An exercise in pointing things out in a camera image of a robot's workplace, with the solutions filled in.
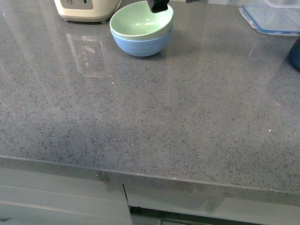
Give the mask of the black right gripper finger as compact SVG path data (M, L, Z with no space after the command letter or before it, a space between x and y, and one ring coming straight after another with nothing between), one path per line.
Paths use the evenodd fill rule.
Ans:
M168 9L169 0L147 0L149 8L153 13L159 13Z

